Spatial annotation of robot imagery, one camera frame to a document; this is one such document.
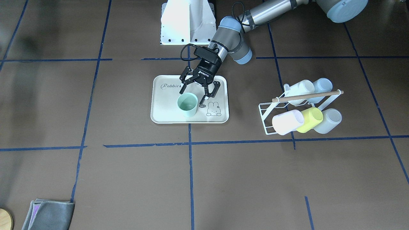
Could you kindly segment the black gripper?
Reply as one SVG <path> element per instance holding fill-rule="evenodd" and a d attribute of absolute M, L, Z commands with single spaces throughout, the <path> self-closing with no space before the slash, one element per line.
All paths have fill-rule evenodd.
<path fill-rule="evenodd" d="M 186 87 L 195 81 L 204 88 L 204 95 L 199 103 L 199 107 L 204 108 L 205 100 L 215 97 L 220 88 L 220 82 L 213 80 L 222 64 L 222 60 L 219 56 L 209 58 L 199 57 L 201 60 L 195 70 L 192 70 L 189 66 L 186 66 L 180 75 L 179 79 L 181 80 L 181 89 L 179 93 L 183 94 Z M 208 85 L 211 83 L 213 83 L 214 88 L 211 92 L 209 92 Z"/>

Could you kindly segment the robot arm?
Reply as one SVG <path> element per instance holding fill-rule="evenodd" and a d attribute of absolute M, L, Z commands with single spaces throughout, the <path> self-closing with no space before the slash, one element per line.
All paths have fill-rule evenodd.
<path fill-rule="evenodd" d="M 200 62 L 195 69 L 185 67 L 179 78 L 181 80 L 179 93 L 183 94 L 189 84 L 197 83 L 204 89 L 200 106 L 204 100 L 215 97 L 220 82 L 214 80 L 214 77 L 225 57 L 230 55 L 240 65 L 248 63 L 252 58 L 252 51 L 244 40 L 244 34 L 275 21 L 302 4 L 309 3 L 309 0 L 267 0 L 252 9 L 243 8 L 243 13 L 239 16 L 232 13 L 231 16 L 221 19 L 208 46 L 201 47 L 191 43 L 185 45 L 195 48 L 193 54 Z"/>

